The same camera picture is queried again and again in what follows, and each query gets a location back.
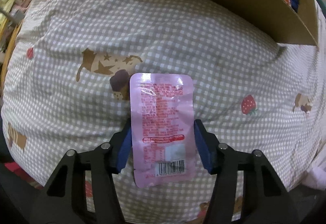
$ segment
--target bed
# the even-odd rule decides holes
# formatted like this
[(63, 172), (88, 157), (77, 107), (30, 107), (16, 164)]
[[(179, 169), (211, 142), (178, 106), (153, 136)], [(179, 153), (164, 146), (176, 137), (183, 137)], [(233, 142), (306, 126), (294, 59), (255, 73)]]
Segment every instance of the bed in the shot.
[[(187, 74), (195, 118), (236, 150), (261, 149), (290, 190), (325, 148), (326, 23), (316, 10), (319, 50), (277, 44), (209, 0), (32, 0), (4, 80), (10, 153), (45, 185), (67, 150), (94, 149), (122, 129), (130, 102), (119, 70)], [(127, 222), (195, 223), (215, 177), (197, 155), (192, 180), (138, 188), (129, 157), (114, 180)]]

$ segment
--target silver screw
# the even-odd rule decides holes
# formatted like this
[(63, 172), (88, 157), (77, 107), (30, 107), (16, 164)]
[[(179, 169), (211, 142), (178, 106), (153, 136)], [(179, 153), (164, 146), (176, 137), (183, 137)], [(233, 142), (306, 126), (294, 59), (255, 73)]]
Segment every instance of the silver screw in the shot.
[(226, 143), (219, 143), (218, 147), (222, 150), (226, 150), (228, 148), (228, 145)]
[(109, 147), (110, 147), (110, 143), (108, 143), (108, 142), (105, 142), (101, 145), (101, 148), (104, 150), (107, 150)]
[(254, 150), (252, 152), (256, 157), (261, 157), (263, 155), (263, 152), (261, 152), (260, 150)]
[(73, 155), (75, 155), (75, 151), (74, 150), (68, 150), (67, 151), (67, 156), (71, 157)]

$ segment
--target pink pouch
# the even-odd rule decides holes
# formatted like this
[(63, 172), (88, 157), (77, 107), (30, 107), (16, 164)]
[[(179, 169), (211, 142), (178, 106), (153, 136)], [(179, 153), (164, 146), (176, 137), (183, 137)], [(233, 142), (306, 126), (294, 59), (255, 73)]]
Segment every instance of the pink pouch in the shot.
[(132, 150), (138, 187), (195, 176), (193, 89), (187, 75), (137, 73), (131, 77)]

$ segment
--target barcode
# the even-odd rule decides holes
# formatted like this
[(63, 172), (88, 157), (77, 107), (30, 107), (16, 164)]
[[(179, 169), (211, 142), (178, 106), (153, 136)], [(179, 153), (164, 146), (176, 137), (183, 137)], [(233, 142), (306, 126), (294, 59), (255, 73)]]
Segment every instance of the barcode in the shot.
[(185, 161), (178, 160), (173, 162), (161, 162), (159, 165), (159, 175), (184, 173), (185, 172)]

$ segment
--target checkered fabric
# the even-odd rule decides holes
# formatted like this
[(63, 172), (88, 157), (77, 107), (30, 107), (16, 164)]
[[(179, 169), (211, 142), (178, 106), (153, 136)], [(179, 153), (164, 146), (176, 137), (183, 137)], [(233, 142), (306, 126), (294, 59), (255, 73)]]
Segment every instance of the checkered fabric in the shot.
[[(290, 189), (325, 139), (326, 31), (318, 6), (317, 11), (319, 51), (280, 46), (209, 0), (33, 0), (4, 84), (7, 142), (8, 123), (27, 137), (24, 149), (13, 142), (10, 152), (44, 185), (67, 150), (92, 150), (122, 129), (130, 103), (115, 98), (111, 77), (82, 68), (76, 80), (82, 52), (89, 49), (138, 56), (135, 72), (191, 76), (195, 118), (236, 150), (261, 149)], [(26, 55), (31, 47), (32, 58)], [(311, 111), (301, 101), (295, 107), (299, 93), (309, 98)], [(242, 112), (248, 95), (255, 115)], [(140, 189), (131, 155), (114, 175), (126, 221), (195, 219), (215, 182), (199, 156), (196, 168), (192, 180)], [(241, 186), (240, 175), (237, 195)]]

